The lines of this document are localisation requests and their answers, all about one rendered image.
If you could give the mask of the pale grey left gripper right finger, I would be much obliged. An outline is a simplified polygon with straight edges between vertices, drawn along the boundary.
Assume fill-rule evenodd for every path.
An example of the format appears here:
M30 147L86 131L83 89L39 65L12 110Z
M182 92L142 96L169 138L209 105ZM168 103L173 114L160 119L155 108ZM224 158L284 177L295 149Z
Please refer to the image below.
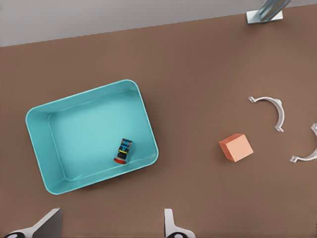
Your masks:
M164 234L165 238L196 238L196 235L187 229L175 225L173 210L164 209Z

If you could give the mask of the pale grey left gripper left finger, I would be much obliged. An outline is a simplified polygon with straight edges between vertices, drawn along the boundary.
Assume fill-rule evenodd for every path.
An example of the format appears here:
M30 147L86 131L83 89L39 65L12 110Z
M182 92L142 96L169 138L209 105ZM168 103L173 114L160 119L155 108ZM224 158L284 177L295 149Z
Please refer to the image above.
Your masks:
M59 238L62 234L62 209L54 208L35 225L13 231L3 238Z

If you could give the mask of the red push button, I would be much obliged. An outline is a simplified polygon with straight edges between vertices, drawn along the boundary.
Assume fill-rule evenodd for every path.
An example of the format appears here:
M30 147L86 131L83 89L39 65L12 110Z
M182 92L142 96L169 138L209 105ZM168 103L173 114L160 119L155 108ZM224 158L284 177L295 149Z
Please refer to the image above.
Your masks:
M121 141L120 147L118 149L117 156L113 160L118 164L122 164L122 165L126 164L127 157L128 157L132 144L133 144L133 141L123 138Z

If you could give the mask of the blue storage box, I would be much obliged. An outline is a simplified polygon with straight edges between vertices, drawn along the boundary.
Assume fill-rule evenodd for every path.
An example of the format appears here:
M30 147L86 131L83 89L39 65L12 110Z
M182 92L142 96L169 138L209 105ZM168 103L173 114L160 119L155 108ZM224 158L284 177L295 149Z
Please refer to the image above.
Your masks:
M46 190L64 194L152 165L159 149L138 85L129 79L33 107L25 117ZM133 141L122 165L122 139Z

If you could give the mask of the orange cube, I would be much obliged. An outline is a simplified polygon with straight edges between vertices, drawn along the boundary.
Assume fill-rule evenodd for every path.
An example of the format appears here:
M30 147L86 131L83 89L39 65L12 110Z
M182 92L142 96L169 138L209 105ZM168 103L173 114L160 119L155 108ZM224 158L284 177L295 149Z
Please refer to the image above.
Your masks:
M219 142L226 158L237 162L253 154L253 149L245 134L235 133Z

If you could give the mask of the white curved pipe clamp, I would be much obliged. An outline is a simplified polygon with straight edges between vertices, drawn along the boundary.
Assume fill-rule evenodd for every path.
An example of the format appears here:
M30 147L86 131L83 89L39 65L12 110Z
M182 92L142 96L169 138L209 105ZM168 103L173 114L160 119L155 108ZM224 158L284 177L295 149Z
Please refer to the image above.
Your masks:
M316 138L317 138L317 123L313 123L311 126L311 130L314 132ZM315 148L315 150L308 156L306 157L300 157L300 156L292 156L290 159L290 162L292 163L296 163L298 161L312 161L312 160L316 160L317 159L317 146Z
M284 108L282 105L282 101L280 99L268 97L268 96L262 96L262 97L258 97L258 98L254 98L253 96L250 96L250 97L248 97L248 100L251 103L256 103L258 101L268 101L268 102L272 103L276 107L277 112L278 112L278 121L276 123L275 129L278 132L284 132L283 124L285 121L285 111L284 111Z

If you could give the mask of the silver frame post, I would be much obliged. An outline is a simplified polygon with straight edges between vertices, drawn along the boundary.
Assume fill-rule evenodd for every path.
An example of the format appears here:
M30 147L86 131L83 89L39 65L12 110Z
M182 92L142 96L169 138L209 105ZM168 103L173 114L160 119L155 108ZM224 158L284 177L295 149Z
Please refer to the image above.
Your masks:
M267 23L283 19L282 10L292 0L266 0L258 9L246 12L247 24Z

